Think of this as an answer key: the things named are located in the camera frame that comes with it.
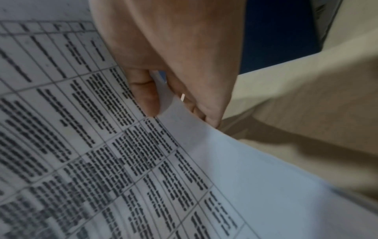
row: skin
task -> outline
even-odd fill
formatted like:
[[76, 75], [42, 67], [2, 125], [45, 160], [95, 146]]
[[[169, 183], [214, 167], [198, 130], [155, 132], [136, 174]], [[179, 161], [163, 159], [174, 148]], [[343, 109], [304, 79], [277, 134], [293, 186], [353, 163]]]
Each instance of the skin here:
[[90, 0], [95, 24], [148, 116], [159, 113], [149, 70], [218, 127], [239, 72], [245, 0]]

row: hand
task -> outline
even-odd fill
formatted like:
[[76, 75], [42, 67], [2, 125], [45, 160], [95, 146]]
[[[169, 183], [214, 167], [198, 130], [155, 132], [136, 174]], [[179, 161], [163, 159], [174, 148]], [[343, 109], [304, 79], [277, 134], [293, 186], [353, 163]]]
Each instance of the hand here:
[[90, 0], [96, 26], [148, 116], [159, 113], [149, 70], [164, 70], [187, 108], [219, 126], [239, 72], [245, 0]]

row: wooden surface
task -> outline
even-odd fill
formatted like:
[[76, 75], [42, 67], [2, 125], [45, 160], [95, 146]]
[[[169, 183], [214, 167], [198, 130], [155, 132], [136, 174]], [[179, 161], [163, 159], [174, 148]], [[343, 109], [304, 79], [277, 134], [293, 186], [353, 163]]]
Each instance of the wooden surface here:
[[378, 1], [344, 0], [321, 53], [240, 75], [220, 129], [378, 200]]

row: white paper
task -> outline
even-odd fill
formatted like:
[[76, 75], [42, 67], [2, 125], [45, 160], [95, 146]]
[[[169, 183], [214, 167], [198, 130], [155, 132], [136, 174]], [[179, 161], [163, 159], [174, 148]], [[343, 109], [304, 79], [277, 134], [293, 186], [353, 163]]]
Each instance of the white paper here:
[[209, 127], [162, 81], [146, 118], [86, 1], [0, 8], [0, 238], [378, 238], [376, 206]]

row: document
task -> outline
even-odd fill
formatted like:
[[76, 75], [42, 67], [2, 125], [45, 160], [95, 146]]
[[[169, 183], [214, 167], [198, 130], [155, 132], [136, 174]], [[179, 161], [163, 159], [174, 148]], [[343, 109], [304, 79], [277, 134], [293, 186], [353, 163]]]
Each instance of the document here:
[[86, 0], [0, 1], [0, 238], [378, 238], [377, 206], [196, 119], [148, 118]]

